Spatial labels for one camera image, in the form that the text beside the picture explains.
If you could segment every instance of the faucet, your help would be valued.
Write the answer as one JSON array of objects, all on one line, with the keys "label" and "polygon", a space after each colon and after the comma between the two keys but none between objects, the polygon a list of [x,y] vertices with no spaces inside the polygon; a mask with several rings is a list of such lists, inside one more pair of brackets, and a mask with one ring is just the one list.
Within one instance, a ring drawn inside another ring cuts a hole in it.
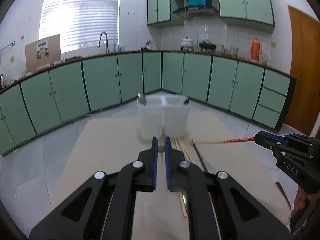
[{"label": "faucet", "polygon": [[102,37],[102,34],[103,34],[103,33],[106,35],[106,45],[107,45],[106,53],[109,53],[109,48],[108,48],[108,35],[106,34],[106,32],[102,32],[102,33],[100,34],[100,40],[99,40],[98,48],[100,47],[101,37]]}]

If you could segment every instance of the electric kettle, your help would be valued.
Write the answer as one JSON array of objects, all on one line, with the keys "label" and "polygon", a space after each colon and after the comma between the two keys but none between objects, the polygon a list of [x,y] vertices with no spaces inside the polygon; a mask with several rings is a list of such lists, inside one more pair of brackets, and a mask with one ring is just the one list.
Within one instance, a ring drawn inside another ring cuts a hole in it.
[{"label": "electric kettle", "polygon": [[0,87],[1,89],[7,86],[7,82],[5,81],[5,77],[3,74],[0,75],[0,84],[1,84],[1,87]]}]

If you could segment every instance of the beige cardboard sheet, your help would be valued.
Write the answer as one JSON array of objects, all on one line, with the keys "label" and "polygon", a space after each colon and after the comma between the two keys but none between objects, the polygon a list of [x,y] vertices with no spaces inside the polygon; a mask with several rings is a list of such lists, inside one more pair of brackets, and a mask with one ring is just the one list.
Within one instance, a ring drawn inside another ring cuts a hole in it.
[{"label": "beige cardboard sheet", "polygon": [[[190,138],[222,140],[232,132],[213,114],[189,115],[184,142],[199,167]],[[61,176],[52,209],[96,171],[119,171],[151,147],[142,140],[136,117],[103,118],[89,121],[80,135]],[[209,172],[227,171],[282,223],[287,225],[290,209],[278,188],[242,143],[198,146]],[[166,189],[164,155],[158,156],[157,187],[154,193],[137,193],[132,239],[188,239],[188,219],[182,217],[178,195]]]}]

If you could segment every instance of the window blinds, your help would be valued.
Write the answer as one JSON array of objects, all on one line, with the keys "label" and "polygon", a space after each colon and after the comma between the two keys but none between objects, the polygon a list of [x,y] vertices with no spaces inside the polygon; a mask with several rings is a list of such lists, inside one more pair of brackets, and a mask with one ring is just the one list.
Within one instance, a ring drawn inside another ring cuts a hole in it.
[{"label": "window blinds", "polygon": [[119,0],[44,0],[39,39],[60,34],[61,53],[97,46],[102,31],[118,43],[118,9]]}]

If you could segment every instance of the divided plastic bin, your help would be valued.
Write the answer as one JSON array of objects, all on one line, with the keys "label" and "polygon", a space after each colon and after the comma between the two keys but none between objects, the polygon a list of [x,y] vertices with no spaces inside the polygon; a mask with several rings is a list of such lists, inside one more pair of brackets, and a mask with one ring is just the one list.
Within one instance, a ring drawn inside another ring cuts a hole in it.
[{"label": "divided plastic bin", "polygon": [[146,105],[137,100],[138,126],[144,140],[153,136],[182,137],[190,110],[190,101],[181,95],[147,95]]}]

